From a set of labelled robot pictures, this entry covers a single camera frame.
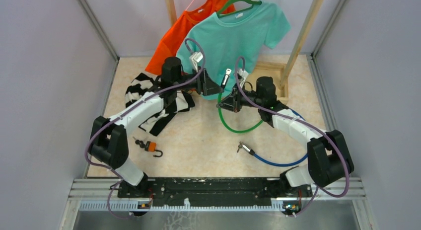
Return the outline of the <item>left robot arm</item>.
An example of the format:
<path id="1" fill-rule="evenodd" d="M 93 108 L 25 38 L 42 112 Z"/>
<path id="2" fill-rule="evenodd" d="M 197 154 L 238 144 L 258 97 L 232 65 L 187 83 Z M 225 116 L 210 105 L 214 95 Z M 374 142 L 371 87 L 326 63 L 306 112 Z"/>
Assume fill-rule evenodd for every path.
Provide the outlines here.
<path id="1" fill-rule="evenodd" d="M 141 123 L 168 107 L 179 90 L 194 90 L 204 96 L 223 93 L 229 77 L 220 82 L 211 79 L 205 69 L 205 58 L 199 52 L 190 57 L 192 70 L 188 73 L 177 57 L 165 59 L 160 83 L 149 89 L 134 104 L 120 113 L 105 118 L 97 117 L 92 126 L 91 138 L 85 149 L 105 167 L 128 183 L 137 197 L 148 193 L 148 176 L 129 158 L 128 135 Z"/>

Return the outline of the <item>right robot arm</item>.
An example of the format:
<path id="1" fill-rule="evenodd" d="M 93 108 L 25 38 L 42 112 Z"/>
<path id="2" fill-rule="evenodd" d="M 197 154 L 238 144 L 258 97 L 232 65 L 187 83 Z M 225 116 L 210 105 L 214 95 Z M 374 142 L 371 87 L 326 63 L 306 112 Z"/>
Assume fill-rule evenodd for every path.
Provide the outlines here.
<path id="1" fill-rule="evenodd" d="M 258 112 L 262 121 L 287 133 L 305 148 L 305 157 L 287 164 L 289 169 L 280 175 L 282 194 L 293 196 L 301 185 L 307 184 L 326 187 L 354 171 L 349 149 L 340 131 L 324 131 L 307 123 L 278 100 L 271 77 L 259 77 L 256 85 L 256 90 L 251 91 L 235 85 L 227 97 L 218 101 L 217 107 L 239 112 L 243 106 L 260 106 Z"/>

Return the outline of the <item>green cable lock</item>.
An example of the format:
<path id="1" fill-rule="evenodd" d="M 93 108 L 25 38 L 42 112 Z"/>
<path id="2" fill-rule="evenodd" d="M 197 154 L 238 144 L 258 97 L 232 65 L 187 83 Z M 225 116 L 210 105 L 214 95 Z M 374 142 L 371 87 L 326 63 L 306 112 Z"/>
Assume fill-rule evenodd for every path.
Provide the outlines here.
<path id="1" fill-rule="evenodd" d="M 237 70 L 238 69 L 239 68 L 237 68 L 236 70 L 230 70 L 231 71 L 230 74 L 225 73 L 225 76 L 227 76 L 227 78 L 225 78 L 225 77 L 223 78 L 223 80 L 226 79 L 226 84 L 228 84 L 228 81 L 234 81 L 234 84 L 233 84 L 232 89 L 234 87 L 238 87 L 238 85 L 236 84 L 236 79 L 235 79 L 235 78 L 237 78 Z M 252 94 L 253 97 L 255 96 L 255 91 L 253 90 L 253 84 L 251 84 L 249 81 L 246 80 L 246 82 L 244 83 L 244 85 L 243 86 L 240 86 L 240 88 L 243 88 L 246 91 L 246 94 Z M 222 98 L 227 97 L 227 96 L 231 96 L 232 97 L 232 94 L 231 94 L 232 89 L 228 93 L 224 93 L 223 92 L 223 93 L 219 94 L 217 96 L 217 101 L 218 101 L 218 99 L 220 97 L 222 97 Z M 263 120 L 259 120 L 259 121 L 255 122 L 253 125 L 252 124 L 248 124 L 247 123 L 248 121 L 246 121 L 246 126 L 245 127 L 240 127 L 238 124 L 233 126 L 233 125 L 230 125 L 230 121 L 228 121 L 226 119 L 226 117 L 224 115 L 224 112 L 223 112 L 224 109 L 217 108 L 217 110 L 218 110 L 218 116 L 219 116 L 219 119 L 220 119 L 222 125 L 228 131 L 233 132 L 233 133 L 236 133 L 236 134 L 244 134 L 244 133 L 251 132 L 251 131 L 255 130 L 256 128 L 258 128 L 260 125 L 263 124 Z"/>

